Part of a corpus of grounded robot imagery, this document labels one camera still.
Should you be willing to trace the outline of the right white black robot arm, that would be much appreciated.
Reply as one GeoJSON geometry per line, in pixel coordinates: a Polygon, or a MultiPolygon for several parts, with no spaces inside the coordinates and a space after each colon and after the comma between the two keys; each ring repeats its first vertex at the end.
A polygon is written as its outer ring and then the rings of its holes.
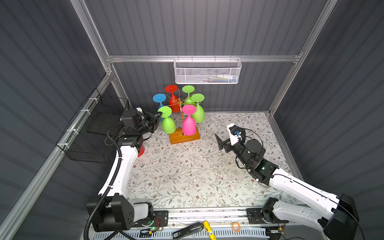
{"type": "Polygon", "coordinates": [[[243,132],[230,133],[223,141],[216,136],[220,150],[235,154],[235,162],[258,183],[283,191],[304,203],[303,206],[268,198],[257,216],[268,224],[295,222],[323,232],[329,240],[353,240],[360,229],[354,199],[322,191],[292,176],[264,158],[265,148],[255,139],[246,140],[243,132]]]}

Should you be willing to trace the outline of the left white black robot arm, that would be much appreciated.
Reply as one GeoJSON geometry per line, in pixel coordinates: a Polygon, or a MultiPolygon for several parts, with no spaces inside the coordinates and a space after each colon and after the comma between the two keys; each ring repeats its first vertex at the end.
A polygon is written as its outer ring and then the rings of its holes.
{"type": "Polygon", "coordinates": [[[96,232],[120,232],[135,224],[149,226],[153,223],[153,205],[149,202],[130,203],[126,187],[142,149],[144,134],[154,133],[161,115],[160,112],[143,112],[141,108],[127,109],[116,124],[121,127],[118,135],[107,133],[117,154],[103,187],[87,203],[86,232],[90,227],[96,232]]]}

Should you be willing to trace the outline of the pink wine glass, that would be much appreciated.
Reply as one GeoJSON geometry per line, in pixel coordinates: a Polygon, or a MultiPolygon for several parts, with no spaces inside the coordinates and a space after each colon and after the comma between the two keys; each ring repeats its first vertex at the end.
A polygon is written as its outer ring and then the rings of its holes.
{"type": "Polygon", "coordinates": [[[196,112],[196,107],[193,105],[185,105],[182,107],[183,114],[187,115],[183,121],[182,131],[186,136],[193,136],[196,133],[196,122],[192,118],[192,114],[196,112]]]}

